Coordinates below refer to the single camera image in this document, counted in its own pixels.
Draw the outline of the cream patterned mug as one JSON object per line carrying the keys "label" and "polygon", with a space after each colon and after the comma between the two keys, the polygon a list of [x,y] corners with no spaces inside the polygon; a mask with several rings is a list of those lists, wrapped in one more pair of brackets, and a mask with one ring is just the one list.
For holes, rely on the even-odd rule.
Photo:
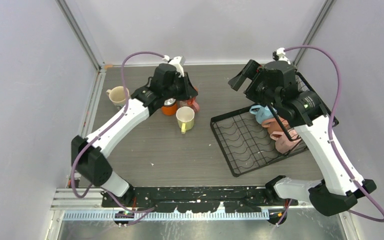
{"label": "cream patterned mug", "polygon": [[130,96],[130,91],[124,86],[116,86],[106,91],[106,95],[115,107],[122,108]]}

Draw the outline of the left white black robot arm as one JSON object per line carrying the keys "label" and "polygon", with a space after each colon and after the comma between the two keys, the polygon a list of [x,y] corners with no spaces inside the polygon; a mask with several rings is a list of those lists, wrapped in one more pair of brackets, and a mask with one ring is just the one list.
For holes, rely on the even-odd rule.
{"label": "left white black robot arm", "polygon": [[110,191],[121,207],[128,207],[134,199],[129,190],[131,185],[113,170],[107,158],[131,130],[161,109],[167,100],[185,101],[197,95],[181,64],[161,63],[149,77],[149,83],[135,90],[102,127],[86,137],[78,135],[72,139],[72,170],[92,185]]}

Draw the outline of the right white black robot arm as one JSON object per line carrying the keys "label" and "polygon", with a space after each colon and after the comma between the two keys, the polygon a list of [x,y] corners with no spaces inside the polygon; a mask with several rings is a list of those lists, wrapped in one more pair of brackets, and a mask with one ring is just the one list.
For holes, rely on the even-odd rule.
{"label": "right white black robot arm", "polygon": [[283,60],[265,65],[249,60],[228,84],[237,91],[250,79],[244,91],[246,97],[276,110],[276,115],[288,122],[308,147],[323,176],[321,180],[306,181],[280,175],[265,185],[267,202],[279,205],[284,199],[294,199],[311,203],[324,216],[333,216],[351,209],[377,186],[358,173],[336,136],[328,132],[331,112],[311,87],[299,89],[297,80],[302,77]]}

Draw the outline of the orange mug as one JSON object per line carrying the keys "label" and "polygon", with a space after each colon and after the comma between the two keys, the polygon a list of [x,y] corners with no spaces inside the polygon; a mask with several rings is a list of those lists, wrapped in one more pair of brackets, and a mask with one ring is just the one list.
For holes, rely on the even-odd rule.
{"label": "orange mug", "polygon": [[161,108],[161,111],[164,115],[166,116],[173,116],[176,114],[178,110],[178,103],[175,102],[171,105],[164,105],[162,108]]}

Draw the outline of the lime green mug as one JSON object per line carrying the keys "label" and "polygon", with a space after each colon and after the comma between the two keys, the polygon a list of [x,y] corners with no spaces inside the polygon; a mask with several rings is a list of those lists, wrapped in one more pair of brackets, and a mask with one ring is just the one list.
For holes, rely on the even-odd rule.
{"label": "lime green mug", "polygon": [[176,111],[176,120],[182,134],[191,130],[195,125],[195,111],[189,106],[180,107]]}

